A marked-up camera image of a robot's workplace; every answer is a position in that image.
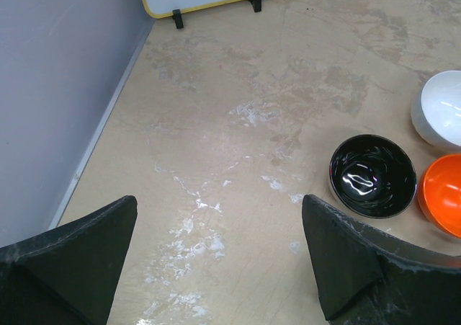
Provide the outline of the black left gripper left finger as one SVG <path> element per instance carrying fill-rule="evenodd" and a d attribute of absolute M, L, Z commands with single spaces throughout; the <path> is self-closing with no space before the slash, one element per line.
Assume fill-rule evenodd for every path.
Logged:
<path fill-rule="evenodd" d="M 106 324 L 137 205 L 124 196 L 1 248 L 1 323 Z"/>

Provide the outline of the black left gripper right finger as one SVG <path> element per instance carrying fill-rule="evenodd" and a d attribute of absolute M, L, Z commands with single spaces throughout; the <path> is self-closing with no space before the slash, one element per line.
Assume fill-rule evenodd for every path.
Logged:
<path fill-rule="evenodd" d="M 302 220 L 330 324 L 459 324 L 460 258 L 400 240 L 315 195 Z"/>

